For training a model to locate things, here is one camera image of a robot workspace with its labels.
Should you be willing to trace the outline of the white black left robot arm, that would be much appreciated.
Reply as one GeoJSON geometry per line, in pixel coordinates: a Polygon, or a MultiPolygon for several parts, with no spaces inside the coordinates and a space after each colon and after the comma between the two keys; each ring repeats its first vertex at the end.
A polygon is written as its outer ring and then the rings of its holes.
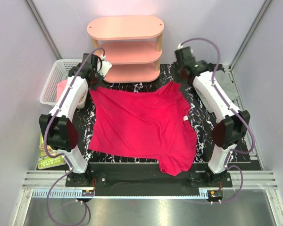
{"type": "Polygon", "coordinates": [[[78,148],[79,135],[73,125],[73,115],[88,90],[96,89],[110,68],[105,55],[85,53],[82,62],[72,67],[67,79],[58,85],[60,93],[53,109],[39,117],[47,157],[61,157],[69,167],[68,181],[81,186],[92,182],[92,173],[78,148]]]}

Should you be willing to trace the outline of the red t-shirt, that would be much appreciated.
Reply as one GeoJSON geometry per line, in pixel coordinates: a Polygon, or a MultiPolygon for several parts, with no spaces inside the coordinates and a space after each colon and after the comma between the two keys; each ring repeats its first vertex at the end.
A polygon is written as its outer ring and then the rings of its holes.
{"type": "Polygon", "coordinates": [[[128,158],[154,159],[161,172],[188,171],[197,152],[190,105],[173,81],[153,92],[90,91],[96,122],[89,148],[128,158]]]}

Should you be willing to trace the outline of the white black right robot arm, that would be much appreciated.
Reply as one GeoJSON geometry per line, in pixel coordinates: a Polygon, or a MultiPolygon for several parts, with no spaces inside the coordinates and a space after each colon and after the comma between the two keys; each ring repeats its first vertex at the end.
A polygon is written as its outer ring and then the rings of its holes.
{"type": "Polygon", "coordinates": [[[196,183],[217,186],[228,170],[228,162],[246,135],[250,113],[240,110],[219,85],[215,73],[217,65],[197,61],[190,47],[179,45],[175,51],[175,82],[186,81],[204,96],[215,114],[217,125],[211,131],[214,149],[205,172],[196,183]]]}

